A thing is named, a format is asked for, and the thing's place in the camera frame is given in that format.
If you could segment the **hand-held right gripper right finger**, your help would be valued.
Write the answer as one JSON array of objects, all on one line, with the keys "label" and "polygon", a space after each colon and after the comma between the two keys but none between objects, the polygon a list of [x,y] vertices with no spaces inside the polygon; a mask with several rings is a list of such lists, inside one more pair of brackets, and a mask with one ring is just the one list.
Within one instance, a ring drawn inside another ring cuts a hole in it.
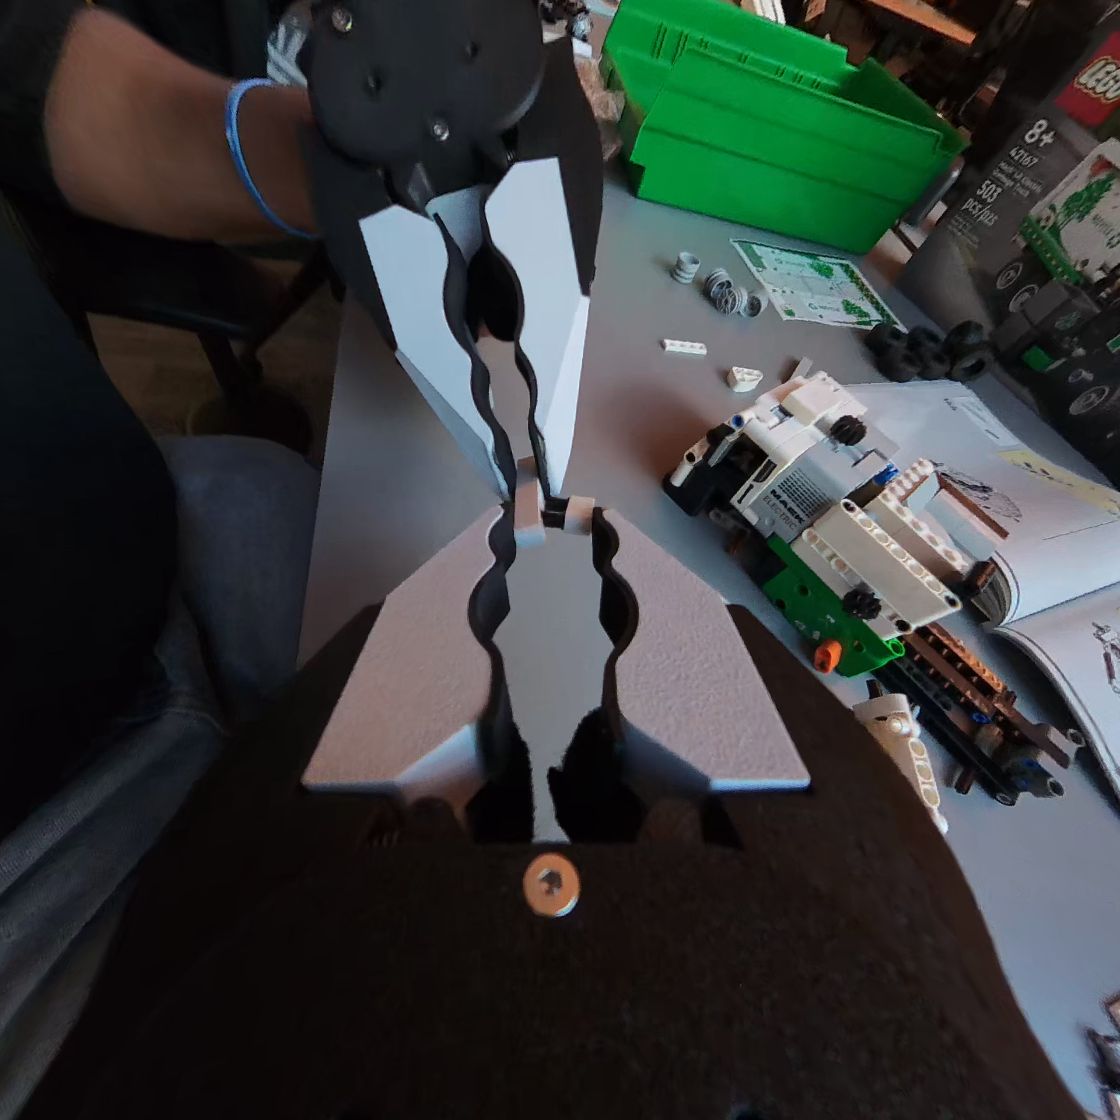
[{"label": "hand-held right gripper right finger", "polygon": [[808,772],[720,594],[609,506],[592,513],[603,713],[638,796],[794,792]]}]

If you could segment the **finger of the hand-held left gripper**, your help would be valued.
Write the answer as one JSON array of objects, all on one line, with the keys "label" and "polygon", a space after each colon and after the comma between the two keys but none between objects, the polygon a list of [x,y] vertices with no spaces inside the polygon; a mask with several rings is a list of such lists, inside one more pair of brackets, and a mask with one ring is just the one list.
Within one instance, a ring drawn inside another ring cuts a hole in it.
[{"label": "finger of the hand-held left gripper", "polygon": [[439,218],[389,205],[360,223],[382,299],[389,348],[426,405],[497,502],[509,502],[509,441],[493,411],[493,378],[467,331],[467,264]]},{"label": "finger of the hand-held left gripper", "polygon": [[555,498],[571,462],[592,306],[576,282],[560,162],[517,162],[493,192],[439,193],[428,200],[428,218],[439,226],[439,247],[447,249],[442,331],[428,356],[428,383],[457,417],[454,441],[487,486],[509,498],[509,441],[497,417],[487,421],[480,405],[480,396],[493,392],[489,368],[475,378],[480,348],[467,342],[464,299],[454,310],[447,297],[447,282],[464,282],[464,264],[482,264],[482,249],[493,249],[497,275],[513,282],[513,356],[523,360],[534,387],[537,482]]}]

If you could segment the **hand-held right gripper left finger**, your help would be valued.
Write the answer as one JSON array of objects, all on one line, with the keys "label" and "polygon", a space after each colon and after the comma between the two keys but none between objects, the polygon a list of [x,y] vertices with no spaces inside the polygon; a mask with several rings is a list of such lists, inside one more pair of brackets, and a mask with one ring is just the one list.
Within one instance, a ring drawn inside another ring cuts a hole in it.
[{"label": "hand-held right gripper left finger", "polygon": [[382,603],[308,753],[305,792],[442,801],[460,817],[533,822],[497,626],[509,614],[509,506],[489,506]]}]

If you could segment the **lego truck model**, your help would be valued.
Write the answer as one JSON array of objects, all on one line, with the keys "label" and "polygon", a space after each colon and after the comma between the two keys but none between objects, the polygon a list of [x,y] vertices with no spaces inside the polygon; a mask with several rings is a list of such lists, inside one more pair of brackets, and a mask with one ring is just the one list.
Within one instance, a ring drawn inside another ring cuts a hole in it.
[{"label": "lego truck model", "polygon": [[942,626],[978,605],[996,566],[899,502],[894,454],[851,387],[798,360],[690,443],[662,489],[720,525],[816,674],[907,698],[956,760],[954,792],[1055,801],[1078,736],[1029,721],[1017,693]]}]

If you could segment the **thin lego technic beam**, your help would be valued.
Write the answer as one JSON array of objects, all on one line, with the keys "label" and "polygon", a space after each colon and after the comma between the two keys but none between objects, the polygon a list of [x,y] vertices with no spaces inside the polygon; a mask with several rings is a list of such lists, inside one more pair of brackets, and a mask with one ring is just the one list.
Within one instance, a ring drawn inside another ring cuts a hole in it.
[{"label": "thin lego technic beam", "polygon": [[513,547],[517,552],[544,547],[544,498],[541,498],[537,466],[533,454],[517,458]]}]

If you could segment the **person's left forearm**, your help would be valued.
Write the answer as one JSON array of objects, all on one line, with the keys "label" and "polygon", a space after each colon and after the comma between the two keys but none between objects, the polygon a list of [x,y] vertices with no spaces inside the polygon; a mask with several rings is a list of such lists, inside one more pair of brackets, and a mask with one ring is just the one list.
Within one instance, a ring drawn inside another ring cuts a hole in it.
[{"label": "person's left forearm", "polygon": [[52,185],[75,213],[164,240],[318,232],[305,91],[257,84],[240,94],[237,137],[252,192],[226,137],[233,91],[116,16],[77,12],[42,113]]}]

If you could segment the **lego sticker sheet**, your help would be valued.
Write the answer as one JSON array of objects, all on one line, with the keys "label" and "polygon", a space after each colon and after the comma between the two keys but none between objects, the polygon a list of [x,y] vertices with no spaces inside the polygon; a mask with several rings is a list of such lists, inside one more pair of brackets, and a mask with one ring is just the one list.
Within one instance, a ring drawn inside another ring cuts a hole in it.
[{"label": "lego sticker sheet", "polygon": [[762,282],[783,321],[858,331],[871,331],[877,326],[901,328],[891,306],[844,257],[786,249],[749,240],[732,240],[732,247],[749,275]]}]

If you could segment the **lego instruction booklet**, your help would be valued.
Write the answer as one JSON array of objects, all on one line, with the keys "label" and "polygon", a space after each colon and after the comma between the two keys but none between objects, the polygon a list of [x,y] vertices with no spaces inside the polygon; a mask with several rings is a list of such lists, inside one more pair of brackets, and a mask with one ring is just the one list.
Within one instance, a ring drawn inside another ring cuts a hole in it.
[{"label": "lego instruction booklet", "polygon": [[948,380],[854,383],[899,443],[891,489],[972,559],[996,571],[978,591],[986,626],[1015,640],[1060,691],[1110,787],[1120,782],[1120,512],[1084,478]]}]

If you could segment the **lego set box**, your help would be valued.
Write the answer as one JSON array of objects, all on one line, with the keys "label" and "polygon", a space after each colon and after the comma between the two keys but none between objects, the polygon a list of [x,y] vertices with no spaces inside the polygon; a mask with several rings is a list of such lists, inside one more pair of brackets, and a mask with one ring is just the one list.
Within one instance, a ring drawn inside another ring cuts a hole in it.
[{"label": "lego set box", "polygon": [[901,267],[940,328],[978,321],[1000,371],[1094,468],[1120,468],[1120,51],[1117,16]]}]

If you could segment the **blue wristband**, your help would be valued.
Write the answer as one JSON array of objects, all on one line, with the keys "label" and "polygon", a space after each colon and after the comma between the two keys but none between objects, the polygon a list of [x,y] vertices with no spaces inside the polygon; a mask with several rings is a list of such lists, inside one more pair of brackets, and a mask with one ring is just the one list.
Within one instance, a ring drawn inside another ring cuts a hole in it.
[{"label": "blue wristband", "polygon": [[250,208],[273,232],[318,240],[302,133],[308,94],[267,79],[233,83],[220,106],[226,149]]}]

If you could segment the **person's right leg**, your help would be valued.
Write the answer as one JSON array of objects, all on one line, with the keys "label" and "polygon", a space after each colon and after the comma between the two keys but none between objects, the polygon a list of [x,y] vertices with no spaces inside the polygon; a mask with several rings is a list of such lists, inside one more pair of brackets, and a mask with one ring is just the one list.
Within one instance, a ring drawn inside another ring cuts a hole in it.
[{"label": "person's right leg", "polygon": [[2,1116],[21,1116],[105,964],[132,875],[297,674],[321,476],[245,436],[167,436],[175,571],[145,674],[2,823]]}]

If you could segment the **green plastic bin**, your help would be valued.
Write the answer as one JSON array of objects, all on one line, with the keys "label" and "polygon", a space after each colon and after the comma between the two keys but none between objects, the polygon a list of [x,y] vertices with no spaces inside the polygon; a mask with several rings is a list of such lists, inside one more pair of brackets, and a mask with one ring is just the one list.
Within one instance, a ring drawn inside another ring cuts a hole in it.
[{"label": "green plastic bin", "polygon": [[597,57],[639,200],[867,255],[966,137],[877,60],[715,0],[623,0]]}]

